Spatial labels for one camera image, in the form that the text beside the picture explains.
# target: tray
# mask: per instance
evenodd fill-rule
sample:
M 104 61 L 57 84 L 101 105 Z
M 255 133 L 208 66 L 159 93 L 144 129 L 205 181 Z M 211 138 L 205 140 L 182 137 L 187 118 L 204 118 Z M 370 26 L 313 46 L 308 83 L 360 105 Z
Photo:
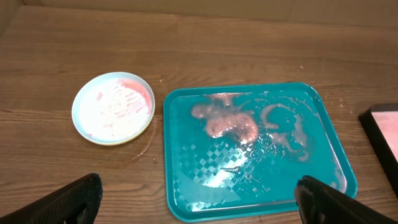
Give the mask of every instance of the tray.
M 175 90 L 164 101 L 164 151 L 167 203 L 184 222 L 297 210 L 303 175 L 350 197 L 358 190 L 320 95 L 304 83 Z

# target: wooden surface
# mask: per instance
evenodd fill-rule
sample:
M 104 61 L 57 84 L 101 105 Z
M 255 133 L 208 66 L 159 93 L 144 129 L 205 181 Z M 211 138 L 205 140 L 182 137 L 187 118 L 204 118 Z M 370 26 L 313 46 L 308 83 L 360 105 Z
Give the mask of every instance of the wooden surface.
M 397 0 L 24 0 L 32 6 L 398 27 Z
M 157 107 L 139 139 L 102 147 L 77 133 L 70 109 L 87 81 L 110 71 L 146 79 Z M 394 29 L 23 6 L 0 41 L 0 216 L 97 172 L 96 223 L 179 223 L 165 200 L 166 94 L 301 81 L 323 97 L 357 199 L 398 220 L 398 199 L 357 120 L 372 104 L 398 101 L 397 74 Z M 300 223 L 299 213 L 215 223 L 282 222 Z
M 0 37 L 21 5 L 22 0 L 0 0 Z

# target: pink surface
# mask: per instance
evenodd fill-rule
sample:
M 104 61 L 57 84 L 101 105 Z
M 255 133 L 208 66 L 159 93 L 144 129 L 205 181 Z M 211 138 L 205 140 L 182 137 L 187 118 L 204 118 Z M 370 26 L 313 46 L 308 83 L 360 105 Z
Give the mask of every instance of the pink surface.
M 372 112 L 395 158 L 398 159 L 398 111 Z

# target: tray rim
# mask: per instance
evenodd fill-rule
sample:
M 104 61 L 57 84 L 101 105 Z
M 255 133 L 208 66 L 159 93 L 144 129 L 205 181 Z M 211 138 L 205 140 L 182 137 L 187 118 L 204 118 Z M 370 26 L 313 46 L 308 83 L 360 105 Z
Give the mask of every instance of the tray rim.
M 253 84 L 253 85 L 251 85 L 251 84 L 247 84 L 247 85 L 221 85 L 221 86 L 204 86 L 204 87 L 192 87 L 192 88 L 178 88 L 178 89 L 175 89 L 175 90 L 171 91 L 165 97 L 165 100 L 163 102 L 163 115 L 169 114 L 169 112 L 167 110 L 169 108 L 170 102 L 175 99 L 174 95 L 176 95 L 178 92 L 181 92 L 181 91 L 192 91 L 192 90 L 193 91 L 198 91 L 198 90 L 207 89 L 207 90 L 210 90 L 210 92 L 212 92 L 211 90 L 213 90 L 214 91 L 213 93 L 219 93 L 220 92 L 220 88 L 221 88 L 222 89 L 221 92 L 236 93 L 237 92 L 236 90 L 235 91 L 228 91 L 228 89 L 234 90 L 236 88 L 246 88 L 246 87 L 254 87 L 254 86 L 257 86 L 257 87 L 263 86 L 264 88 L 266 88 L 266 87 L 270 87 L 270 86 L 275 87 L 275 86 L 279 86 L 279 85 L 280 86 L 282 86 L 282 85 L 283 86 L 286 86 L 286 85 L 300 86 L 300 85 L 302 85 L 303 87 L 308 88 L 311 91 L 313 91 L 314 95 L 317 96 L 317 98 L 319 100 L 319 103 L 322 106 L 322 110 L 325 112 L 326 118 L 327 118 L 326 120 L 322 120 L 322 122 L 323 123 L 327 123 L 327 125 L 329 125 L 329 127 L 331 128 L 329 132 L 332 132 L 335 135 L 335 138 L 336 138 L 336 140 L 338 142 L 338 147 L 341 149 L 340 157 L 343 157 L 343 158 L 337 157 L 337 160 L 340 162 L 340 159 L 344 159 L 347 162 L 347 165 L 348 165 L 347 168 L 350 171 L 349 174 L 351 174 L 351 177 L 353 178 L 353 183 L 352 184 L 354 185 L 354 191 L 352 192 L 352 194 L 350 194 L 348 196 L 350 196 L 351 198 L 355 198 L 355 196 L 358 193 L 358 180 L 356 178 L 354 170 L 353 170 L 351 164 L 349 163 L 349 160 L 347 158 L 345 150 L 344 150 L 344 148 L 343 148 L 343 146 L 341 144 L 341 141 L 340 141 L 340 139 L 339 139 L 339 137 L 337 135 L 336 129 L 333 126 L 333 123 L 331 122 L 330 116 L 329 116 L 329 114 L 328 114 L 328 112 L 326 110 L 325 104 L 323 103 L 323 100 L 322 100 L 319 92 L 314 87 L 312 87 L 311 85 L 309 85 L 307 83 L 304 83 L 304 82 L 284 82 L 284 83 L 263 83 L 263 84 Z M 170 177 L 169 177 L 169 175 L 167 173 L 167 168 L 170 166 L 169 163 L 172 162 L 172 161 L 168 161 L 168 159 L 167 159 L 167 151 L 171 150 L 171 149 L 169 149 L 169 146 L 168 146 L 168 144 L 170 142 L 169 142 L 169 140 L 168 140 L 168 138 L 166 136 L 166 133 L 167 133 L 167 130 L 169 129 L 169 127 L 170 127 L 169 120 L 168 119 L 164 119 L 164 126 L 163 126 L 164 129 L 163 129 L 163 131 L 164 131 L 164 154 L 165 154 L 165 156 L 164 156 L 165 163 L 164 164 L 165 164 L 166 201 L 167 201 L 167 206 L 168 206 L 170 212 L 177 219 L 179 219 L 180 221 L 193 223 L 193 222 L 203 222 L 203 221 L 213 221 L 213 220 L 224 220 L 224 219 L 229 219 L 229 218 L 243 218 L 243 217 L 251 217 L 251 216 L 255 216 L 255 215 L 268 215 L 268 214 L 281 213 L 281 212 L 291 212 L 291 211 L 295 211 L 295 210 L 299 209 L 298 206 L 295 204 L 294 206 L 290 206 L 290 207 L 286 207 L 286 208 L 282 208 L 282 209 L 277 209 L 277 210 L 263 210 L 263 211 L 260 211 L 260 212 L 247 212 L 247 213 L 242 213 L 242 214 L 237 214 L 237 215 L 226 215 L 226 216 L 221 216 L 221 217 L 213 216 L 213 217 L 196 218 L 196 219 L 187 219 L 187 218 L 181 217 L 177 213 L 177 211 L 174 210 L 174 208 L 173 208 L 173 206 L 171 204 L 171 203 L 174 203 L 173 195 L 169 195 L 169 190 L 170 190 L 169 189 L 169 185 L 172 184 L 169 181 Z

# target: brown wall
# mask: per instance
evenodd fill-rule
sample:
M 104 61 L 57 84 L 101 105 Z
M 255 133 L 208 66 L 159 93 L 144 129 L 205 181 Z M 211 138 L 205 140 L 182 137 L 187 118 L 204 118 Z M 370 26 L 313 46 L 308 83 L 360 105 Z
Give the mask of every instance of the brown wall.
M 24 0 L 31 5 L 398 27 L 398 0 Z
M 21 5 L 22 0 L 0 0 L 0 37 Z

